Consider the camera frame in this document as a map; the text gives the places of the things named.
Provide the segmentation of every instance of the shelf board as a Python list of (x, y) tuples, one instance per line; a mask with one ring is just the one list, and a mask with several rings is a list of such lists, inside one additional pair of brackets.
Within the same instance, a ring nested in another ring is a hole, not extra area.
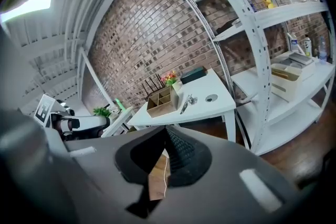
[[(256, 134), (257, 110), (253, 103), (242, 105), (237, 110), (252, 143)], [(270, 152), (291, 141), (308, 128), (321, 112), (322, 109), (311, 99), (302, 104), (290, 116), (265, 128), (264, 139), (255, 154)]]
[[(306, 3), (295, 3), (280, 7), (275, 7), (272, 9), (264, 9), (256, 12), (256, 19), (260, 23), (263, 29), (270, 27), (272, 25), (277, 25), (288, 20), (301, 17), (304, 15), (309, 15), (317, 12), (325, 12), (328, 10), (328, 6), (321, 2), (306, 2)], [(225, 40), (241, 31), (243, 31), (243, 26), (232, 26), (225, 30), (216, 38), (214, 41)]]
[[(272, 125), (283, 118), (293, 113), (301, 103), (307, 102), (311, 99), (326, 82), (330, 79), (335, 69), (335, 65), (326, 63), (325, 65), (316, 62), (315, 73), (304, 80), (297, 91), (296, 98), (287, 102), (286, 100), (271, 93), (270, 95), (270, 109), (267, 119), (267, 124)], [(258, 77), (256, 68), (250, 68), (241, 73), (232, 76), (232, 80), (238, 87), (250, 96), (258, 91)], [(251, 100), (255, 106), (258, 104), (258, 95)]]

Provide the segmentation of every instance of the storage container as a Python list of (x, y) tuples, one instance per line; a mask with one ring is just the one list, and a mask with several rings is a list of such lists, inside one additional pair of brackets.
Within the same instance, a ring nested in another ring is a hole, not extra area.
[(271, 71), (272, 93), (288, 102), (300, 94), (297, 91), (302, 84), (301, 69), (274, 63), (271, 65)]
[(147, 113), (152, 117), (162, 116), (177, 110), (179, 96), (172, 86), (153, 93), (147, 103)]

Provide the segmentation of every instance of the white ceiling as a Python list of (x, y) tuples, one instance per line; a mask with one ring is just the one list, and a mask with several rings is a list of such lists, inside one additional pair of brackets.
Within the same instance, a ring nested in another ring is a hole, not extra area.
[[(6, 22), (11, 40), (36, 70), (22, 97), (20, 109), (24, 114), (35, 111), (43, 93), (62, 100), (77, 94), (77, 50), (85, 43), (102, 1), (51, 0), (49, 9)], [(71, 44), (75, 51), (72, 54)]]

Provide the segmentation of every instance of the spray can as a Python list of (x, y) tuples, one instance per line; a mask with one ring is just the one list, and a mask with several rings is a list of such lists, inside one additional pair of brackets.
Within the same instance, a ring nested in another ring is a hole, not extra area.
[(306, 56), (312, 57), (312, 54), (311, 54), (311, 40), (308, 37), (308, 35), (306, 35), (306, 37), (304, 38), (303, 43), (305, 45), (305, 54), (306, 54)]

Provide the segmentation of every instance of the ceiling light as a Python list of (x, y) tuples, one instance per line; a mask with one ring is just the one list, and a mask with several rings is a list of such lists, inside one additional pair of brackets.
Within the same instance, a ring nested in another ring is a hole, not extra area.
[(14, 8), (9, 12), (0, 15), (1, 23), (12, 19), (14, 17), (20, 16), (25, 13), (34, 12), (40, 9), (47, 9), (50, 7), (51, 0), (28, 0), (23, 3), (20, 7)]

